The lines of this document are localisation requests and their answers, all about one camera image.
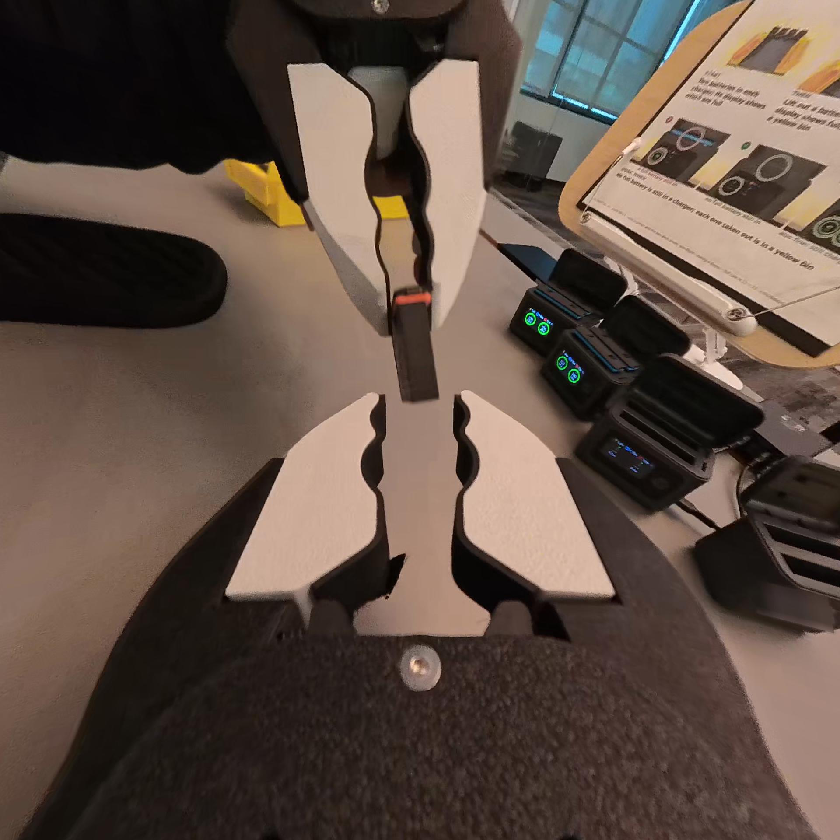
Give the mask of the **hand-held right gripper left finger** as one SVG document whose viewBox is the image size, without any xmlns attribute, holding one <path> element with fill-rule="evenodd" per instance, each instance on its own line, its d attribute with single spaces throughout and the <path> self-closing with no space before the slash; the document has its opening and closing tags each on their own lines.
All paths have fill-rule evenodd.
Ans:
<svg viewBox="0 0 840 840">
<path fill-rule="evenodd" d="M 226 588 L 232 602 L 293 602 L 351 615 L 392 593 L 384 500 L 385 396 L 369 392 L 287 452 Z"/>
</svg>

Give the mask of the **white instruction sheet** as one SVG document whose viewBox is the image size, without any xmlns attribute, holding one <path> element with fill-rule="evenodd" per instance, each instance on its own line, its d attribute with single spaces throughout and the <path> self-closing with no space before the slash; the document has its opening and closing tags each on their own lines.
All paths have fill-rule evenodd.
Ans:
<svg viewBox="0 0 840 840">
<path fill-rule="evenodd" d="M 588 209 L 670 254 L 735 270 L 838 264 L 838 2 L 752 2 L 604 175 Z"/>
</svg>

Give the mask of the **person's left forearm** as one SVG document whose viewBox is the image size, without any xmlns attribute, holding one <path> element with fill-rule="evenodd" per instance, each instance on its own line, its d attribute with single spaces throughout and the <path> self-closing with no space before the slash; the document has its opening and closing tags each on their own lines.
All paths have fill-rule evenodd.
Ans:
<svg viewBox="0 0 840 840">
<path fill-rule="evenodd" d="M 233 2 L 2 1 L 2 154 L 202 174 L 273 153 L 226 48 Z"/>
</svg>

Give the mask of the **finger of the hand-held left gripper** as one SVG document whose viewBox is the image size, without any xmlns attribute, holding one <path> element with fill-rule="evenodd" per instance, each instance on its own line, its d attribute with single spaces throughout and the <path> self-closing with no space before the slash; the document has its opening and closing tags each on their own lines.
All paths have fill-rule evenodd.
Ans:
<svg viewBox="0 0 840 840">
<path fill-rule="evenodd" d="M 388 336 L 382 218 L 365 182 L 375 147 L 371 98 L 325 64 L 289 64 L 287 72 L 308 187 L 304 207 L 354 307 L 376 334 Z"/>
<path fill-rule="evenodd" d="M 407 121 L 425 174 L 421 212 L 437 330 L 465 281 L 487 202 L 478 64 L 443 59 L 427 70 L 409 90 Z"/>
</svg>

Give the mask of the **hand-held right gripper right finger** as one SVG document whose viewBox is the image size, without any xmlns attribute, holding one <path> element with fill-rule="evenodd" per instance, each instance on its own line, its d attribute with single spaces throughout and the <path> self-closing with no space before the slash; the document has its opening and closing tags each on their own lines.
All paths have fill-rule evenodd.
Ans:
<svg viewBox="0 0 840 840">
<path fill-rule="evenodd" d="M 454 399 L 451 571 L 489 613 L 502 602 L 601 604 L 616 589 L 550 448 L 472 391 Z"/>
</svg>

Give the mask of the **black quilted pad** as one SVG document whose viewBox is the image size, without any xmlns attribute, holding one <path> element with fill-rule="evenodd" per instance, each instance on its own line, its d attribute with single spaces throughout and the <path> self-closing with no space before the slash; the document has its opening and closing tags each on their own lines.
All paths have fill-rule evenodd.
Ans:
<svg viewBox="0 0 840 840">
<path fill-rule="evenodd" d="M 193 238 L 71 217 L 1 215 L 1 321 L 174 329 L 211 318 L 228 273 Z"/>
</svg>

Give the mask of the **black battery charging case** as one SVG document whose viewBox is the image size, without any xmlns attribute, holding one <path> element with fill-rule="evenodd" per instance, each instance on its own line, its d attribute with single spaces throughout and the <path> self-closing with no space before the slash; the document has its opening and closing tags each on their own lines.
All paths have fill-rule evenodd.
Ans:
<svg viewBox="0 0 840 840">
<path fill-rule="evenodd" d="M 839 628 L 839 469 L 792 456 L 738 494 L 741 516 L 692 550 L 710 598 L 805 633 Z"/>
<path fill-rule="evenodd" d="M 601 320 L 627 291 L 627 280 L 624 276 L 576 248 L 565 248 L 557 259 L 552 282 L 533 282 L 529 289 L 537 285 L 551 287 L 595 310 L 601 316 Z M 563 324 L 550 320 L 547 307 L 541 307 L 542 311 L 538 310 L 539 301 L 529 294 L 529 289 L 524 292 L 511 317 L 508 330 L 531 350 L 546 356 L 561 334 L 573 329 L 564 329 Z"/>
<path fill-rule="evenodd" d="M 663 354 L 683 356 L 691 345 L 675 320 L 639 296 L 621 299 L 593 327 L 607 331 L 644 367 Z M 606 377 L 571 339 L 570 330 L 558 338 L 540 373 L 551 391 L 582 421 L 595 419 L 614 394 L 637 377 L 624 382 Z"/>
<path fill-rule="evenodd" d="M 718 452 L 764 420 L 754 401 L 666 353 L 607 401 L 574 456 L 648 511 L 663 511 L 711 478 Z"/>
</svg>

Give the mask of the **white stand base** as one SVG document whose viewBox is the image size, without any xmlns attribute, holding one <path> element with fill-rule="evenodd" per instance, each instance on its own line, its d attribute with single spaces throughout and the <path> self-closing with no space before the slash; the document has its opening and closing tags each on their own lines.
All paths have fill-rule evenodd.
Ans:
<svg viewBox="0 0 840 840">
<path fill-rule="evenodd" d="M 728 385 L 754 401 L 760 402 L 762 397 L 756 395 L 742 380 L 729 370 L 721 360 L 728 351 L 726 337 L 708 326 L 702 327 L 702 338 L 692 343 L 683 358 L 692 363 L 708 375 Z"/>
</svg>

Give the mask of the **dark flat pad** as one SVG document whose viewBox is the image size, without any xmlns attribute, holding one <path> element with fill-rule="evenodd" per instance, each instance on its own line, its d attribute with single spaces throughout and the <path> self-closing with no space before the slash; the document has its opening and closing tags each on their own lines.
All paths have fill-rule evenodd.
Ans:
<svg viewBox="0 0 840 840">
<path fill-rule="evenodd" d="M 497 250 L 534 282 L 550 284 L 558 259 L 533 245 L 502 244 Z"/>
</svg>

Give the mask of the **black multi-port power hub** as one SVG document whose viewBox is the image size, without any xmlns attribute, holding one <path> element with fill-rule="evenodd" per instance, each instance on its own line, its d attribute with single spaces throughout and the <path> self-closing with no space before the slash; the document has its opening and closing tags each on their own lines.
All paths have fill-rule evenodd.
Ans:
<svg viewBox="0 0 840 840">
<path fill-rule="evenodd" d="M 792 410 L 773 400 L 760 404 L 763 422 L 753 432 L 764 450 L 781 457 L 815 457 L 838 445 L 834 426 L 816 430 Z"/>
</svg>

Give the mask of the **wooden sign board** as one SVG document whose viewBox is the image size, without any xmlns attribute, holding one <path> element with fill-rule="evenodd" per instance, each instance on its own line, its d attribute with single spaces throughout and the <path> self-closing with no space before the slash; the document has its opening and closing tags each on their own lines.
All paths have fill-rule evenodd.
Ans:
<svg viewBox="0 0 840 840">
<path fill-rule="evenodd" d="M 646 82 L 641 91 L 617 118 L 614 125 L 577 167 L 563 189 L 558 209 L 560 221 L 571 232 L 579 235 L 585 242 L 592 245 L 590 241 L 581 236 L 580 223 L 583 212 L 590 210 L 590 195 L 601 184 L 601 180 L 606 173 L 615 165 L 621 164 L 627 156 L 634 152 L 635 141 L 641 137 L 644 129 L 653 121 L 664 105 L 674 97 L 676 91 L 698 68 L 707 53 L 713 49 L 720 39 L 724 38 L 752 5 L 753 2 L 734 3 L 711 15 L 689 32 L 677 45 L 672 57 L 667 58 L 662 66 L 656 70 L 650 80 Z M 677 308 L 691 320 L 698 322 L 702 327 L 704 326 L 686 311 Z M 760 323 L 756 331 L 745 338 L 723 333 L 722 335 L 726 337 L 727 343 L 744 352 L 751 359 L 776 368 L 821 370 L 830 367 L 837 368 L 839 364 L 839 347 L 837 344 L 816 356 L 812 356 L 803 352 L 797 344 L 790 343 L 785 337 L 767 329 Z"/>
</svg>

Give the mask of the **yellow plastic bin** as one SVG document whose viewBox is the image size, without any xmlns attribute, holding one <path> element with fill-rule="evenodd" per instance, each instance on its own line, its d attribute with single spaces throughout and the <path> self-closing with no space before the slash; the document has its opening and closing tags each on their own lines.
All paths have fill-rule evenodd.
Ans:
<svg viewBox="0 0 840 840">
<path fill-rule="evenodd" d="M 224 169 L 227 177 L 243 190 L 246 200 L 267 215 L 271 222 L 281 228 L 305 223 L 302 206 L 287 193 L 274 162 L 252 164 L 226 160 Z M 327 190 L 316 190 L 311 204 L 318 219 L 325 223 L 354 224 L 355 214 L 360 212 L 363 223 L 376 226 L 374 215 L 383 221 L 408 218 L 406 205 L 400 196 L 374 196 L 365 177 L 364 169 L 356 175 L 341 175 L 335 195 Z"/>
</svg>

